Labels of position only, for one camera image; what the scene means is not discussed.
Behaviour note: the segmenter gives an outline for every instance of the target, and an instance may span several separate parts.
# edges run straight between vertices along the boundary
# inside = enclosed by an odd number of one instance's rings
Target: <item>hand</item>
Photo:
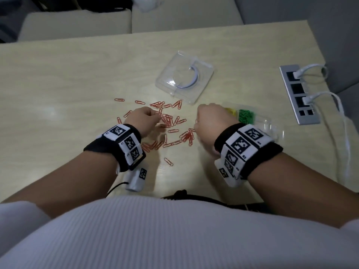
[[[160,119],[161,116],[157,112],[144,106],[131,112],[124,124],[134,126],[140,132],[141,137],[144,138],[155,128]]]
[[[199,105],[195,131],[206,150],[208,150],[209,147],[213,147],[218,136],[226,128],[238,123],[237,119],[220,105],[215,103]]]

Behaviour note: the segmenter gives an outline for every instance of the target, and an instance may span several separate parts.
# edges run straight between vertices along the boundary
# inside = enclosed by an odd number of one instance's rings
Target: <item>power strip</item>
[[[279,69],[298,124],[320,124],[320,117],[313,104],[303,103],[303,97],[309,95],[307,83],[302,78],[296,79],[293,76],[293,72],[300,69],[299,65],[283,65]]]

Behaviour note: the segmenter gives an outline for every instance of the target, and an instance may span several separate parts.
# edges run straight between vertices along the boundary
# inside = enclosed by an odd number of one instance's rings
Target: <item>wooden tabletop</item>
[[[195,105],[166,109],[187,119],[175,127],[179,133],[193,127],[201,103],[253,106],[283,127],[286,153],[340,178],[346,156],[333,100],[316,100],[321,124],[299,126],[279,72],[280,65],[324,63],[323,56],[306,21],[281,22],[0,45],[0,200],[78,155],[117,117],[123,121],[125,113],[141,107],[135,100],[147,106],[176,102],[154,82],[177,50],[215,68]],[[307,80],[312,93],[328,90],[318,76]],[[349,132],[353,166],[347,186],[359,191],[354,164],[359,138],[351,121]],[[168,134],[168,141],[178,135]],[[191,147],[187,142],[153,150],[146,161],[151,167],[140,194],[163,197],[186,189],[229,203],[260,200],[248,183],[228,188],[197,139]],[[117,189],[114,194],[128,193]]]

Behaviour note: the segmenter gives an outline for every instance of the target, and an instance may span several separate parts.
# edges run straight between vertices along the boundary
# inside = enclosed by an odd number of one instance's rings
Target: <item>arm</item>
[[[219,105],[200,105],[195,130],[204,147],[238,123]],[[334,227],[359,218],[359,195],[301,164],[285,153],[259,164],[249,183],[277,214]]]
[[[159,120],[157,113],[144,107],[134,110],[125,123],[134,126],[141,137],[145,137]],[[29,201],[55,218],[76,207],[105,198],[117,177],[116,168],[117,161],[111,154],[85,151],[3,203]]]

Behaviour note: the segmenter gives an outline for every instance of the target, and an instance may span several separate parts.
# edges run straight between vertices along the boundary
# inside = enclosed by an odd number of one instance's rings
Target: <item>transparent plastic box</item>
[[[279,121],[274,121],[273,117],[268,117],[264,110],[254,108],[252,106],[240,105],[235,103],[224,102],[222,104],[224,108],[230,108],[235,111],[232,113],[237,119],[239,116],[240,110],[249,110],[254,113],[253,125],[258,129],[262,130],[264,133],[268,134],[272,139],[279,145],[284,145],[284,130]]]
[[[155,81],[156,87],[193,105],[213,74],[213,66],[178,51]]]

